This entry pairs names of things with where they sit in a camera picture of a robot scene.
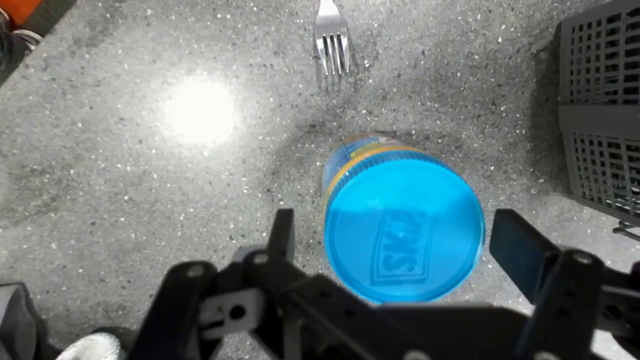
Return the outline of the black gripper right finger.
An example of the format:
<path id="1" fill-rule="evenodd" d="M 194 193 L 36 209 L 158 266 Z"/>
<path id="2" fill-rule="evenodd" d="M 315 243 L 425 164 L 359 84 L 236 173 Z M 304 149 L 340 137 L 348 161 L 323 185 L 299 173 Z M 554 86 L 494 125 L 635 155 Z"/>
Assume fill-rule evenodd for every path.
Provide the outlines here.
<path id="1" fill-rule="evenodd" d="M 498 209 L 490 234 L 490 255 L 522 297 L 535 305 L 559 249 L 517 211 Z"/>

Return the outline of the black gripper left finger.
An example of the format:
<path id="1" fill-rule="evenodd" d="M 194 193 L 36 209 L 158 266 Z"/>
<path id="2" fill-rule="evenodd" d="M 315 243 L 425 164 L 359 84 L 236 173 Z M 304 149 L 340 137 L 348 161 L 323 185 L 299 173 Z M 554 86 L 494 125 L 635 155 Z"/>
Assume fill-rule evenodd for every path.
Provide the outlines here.
<path id="1" fill-rule="evenodd" d="M 275 224 L 270 231 L 267 255 L 270 263 L 293 263 L 294 260 L 294 211 L 280 209 L 275 217 Z"/>

